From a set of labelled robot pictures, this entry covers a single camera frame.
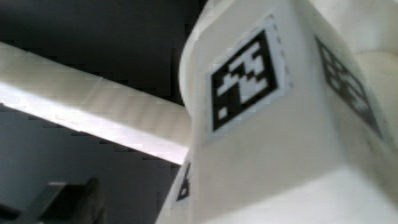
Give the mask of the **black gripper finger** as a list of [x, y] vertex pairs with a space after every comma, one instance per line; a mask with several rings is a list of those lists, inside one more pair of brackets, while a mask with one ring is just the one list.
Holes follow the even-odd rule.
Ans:
[[99, 180], [84, 184], [50, 182], [20, 216], [20, 224], [107, 224]]

